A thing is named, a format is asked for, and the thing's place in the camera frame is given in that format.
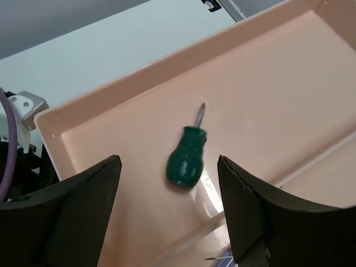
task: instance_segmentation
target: purple cable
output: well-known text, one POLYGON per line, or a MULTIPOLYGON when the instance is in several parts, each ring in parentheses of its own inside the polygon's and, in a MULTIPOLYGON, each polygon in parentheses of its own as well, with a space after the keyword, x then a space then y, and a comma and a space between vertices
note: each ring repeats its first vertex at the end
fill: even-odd
POLYGON ((11 104, 2 88, 0 88, 0 101, 6 113, 9 129, 9 147, 7 151, 6 167, 0 184, 0 202, 3 202, 10 188, 12 176, 15 171, 17 157, 17 125, 11 104))

